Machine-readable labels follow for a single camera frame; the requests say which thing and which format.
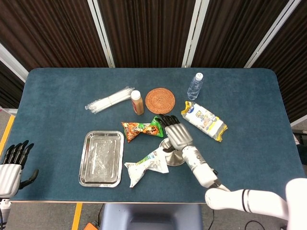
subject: white bottle cap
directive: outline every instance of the white bottle cap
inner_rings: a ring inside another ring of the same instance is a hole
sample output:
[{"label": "white bottle cap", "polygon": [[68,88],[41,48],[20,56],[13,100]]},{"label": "white bottle cap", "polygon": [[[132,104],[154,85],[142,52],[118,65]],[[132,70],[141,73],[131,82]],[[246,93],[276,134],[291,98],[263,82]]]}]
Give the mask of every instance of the white bottle cap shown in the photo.
[{"label": "white bottle cap", "polygon": [[195,76],[195,79],[197,81],[201,81],[202,80],[202,77],[203,77],[203,74],[202,73],[197,73],[196,76]]},{"label": "white bottle cap", "polygon": [[141,98],[141,93],[140,93],[140,91],[138,91],[138,90],[134,90],[134,91],[132,91],[131,92],[131,99],[133,99],[133,100],[138,100],[138,99],[140,99]]}]

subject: cable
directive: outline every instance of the cable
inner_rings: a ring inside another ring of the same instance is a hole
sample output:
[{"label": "cable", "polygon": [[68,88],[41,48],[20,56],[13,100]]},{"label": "cable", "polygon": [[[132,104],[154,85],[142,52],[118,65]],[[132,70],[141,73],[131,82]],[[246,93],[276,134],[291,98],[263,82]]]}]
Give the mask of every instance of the cable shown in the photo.
[{"label": "cable", "polygon": [[264,226],[261,223],[259,223],[258,221],[256,221],[256,220],[250,220],[249,222],[247,222],[245,227],[244,227],[244,230],[246,230],[248,224],[250,224],[252,222],[255,222],[255,223],[259,224],[262,227],[262,229],[265,230]]},{"label": "cable", "polygon": [[104,206],[104,203],[102,204],[101,208],[100,208],[100,211],[98,213],[98,225],[100,225],[100,213],[102,211],[102,207]]},{"label": "cable", "polygon": [[3,230],[3,216],[2,216],[1,208],[0,208],[0,230]]},{"label": "cable", "polygon": [[212,218],[212,221],[211,221],[211,224],[210,224],[208,230],[210,230],[210,228],[212,227],[212,224],[214,222],[214,210],[213,209],[212,209],[212,216],[213,216],[213,218]]}]

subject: round rattan coaster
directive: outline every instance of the round rattan coaster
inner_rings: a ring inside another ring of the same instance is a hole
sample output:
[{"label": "round rattan coaster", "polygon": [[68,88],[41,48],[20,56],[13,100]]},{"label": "round rattan coaster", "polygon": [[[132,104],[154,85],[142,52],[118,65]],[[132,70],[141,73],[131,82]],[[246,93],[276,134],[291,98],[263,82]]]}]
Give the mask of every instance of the round rattan coaster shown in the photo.
[{"label": "round rattan coaster", "polygon": [[156,88],[146,95],[145,104],[154,114],[167,114],[175,106],[175,97],[168,89]]}]

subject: snack bag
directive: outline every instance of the snack bag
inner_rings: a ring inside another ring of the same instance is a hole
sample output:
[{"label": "snack bag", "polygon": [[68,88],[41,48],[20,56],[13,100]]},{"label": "snack bag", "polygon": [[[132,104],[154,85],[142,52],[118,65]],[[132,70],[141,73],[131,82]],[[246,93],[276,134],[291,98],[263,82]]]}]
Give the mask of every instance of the snack bag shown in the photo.
[{"label": "snack bag", "polygon": [[124,133],[128,143],[132,141],[140,133],[150,134],[162,138],[164,136],[163,129],[160,123],[155,120],[156,118],[157,116],[153,118],[150,124],[136,123],[136,122],[130,122],[130,123],[122,122],[121,124],[124,127]]},{"label": "snack bag", "polygon": [[163,147],[159,147],[152,151],[137,163],[125,163],[125,166],[128,169],[128,174],[131,180],[130,188],[133,188],[137,182],[139,182],[147,169],[159,173],[168,173],[168,167]]},{"label": "snack bag", "polygon": [[154,135],[157,137],[163,137],[163,129],[159,122],[156,121],[157,116],[155,116],[152,122],[147,126],[142,133]]},{"label": "snack bag", "polygon": [[144,129],[149,126],[149,124],[135,123],[135,122],[122,122],[124,127],[124,133],[128,143],[132,141],[137,135],[144,131]]},{"label": "snack bag", "polygon": [[228,129],[219,117],[194,102],[186,102],[186,109],[181,111],[181,115],[202,132],[219,142],[222,141],[222,134]]}]

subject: stainless steel tray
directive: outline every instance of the stainless steel tray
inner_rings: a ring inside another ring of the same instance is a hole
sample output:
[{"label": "stainless steel tray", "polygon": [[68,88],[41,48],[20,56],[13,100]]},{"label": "stainless steel tray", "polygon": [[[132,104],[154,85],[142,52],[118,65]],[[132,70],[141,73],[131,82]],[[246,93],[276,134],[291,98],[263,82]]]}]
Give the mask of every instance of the stainless steel tray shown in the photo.
[{"label": "stainless steel tray", "polygon": [[121,180],[124,135],[92,131],[85,136],[79,183],[87,187],[115,187]]}]

